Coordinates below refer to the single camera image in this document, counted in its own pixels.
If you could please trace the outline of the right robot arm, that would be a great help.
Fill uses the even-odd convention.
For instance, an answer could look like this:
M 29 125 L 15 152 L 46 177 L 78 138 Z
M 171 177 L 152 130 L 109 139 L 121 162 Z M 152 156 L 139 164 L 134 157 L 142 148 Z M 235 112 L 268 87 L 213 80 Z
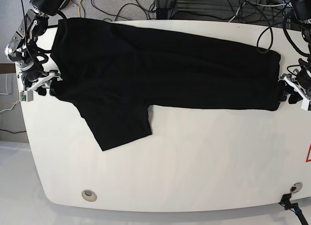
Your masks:
M 5 47 L 6 57 L 15 63 L 19 72 L 17 79 L 21 82 L 19 100 L 30 102 L 33 92 L 45 96 L 53 81 L 60 81 L 59 70 L 44 71 L 43 65 L 48 62 L 51 50 L 37 46 L 38 38 L 52 26 L 48 25 L 49 17 L 59 15 L 64 21 L 66 16 L 61 12 L 70 0 L 30 0 L 32 6 L 23 12 L 23 19 L 18 30 Z

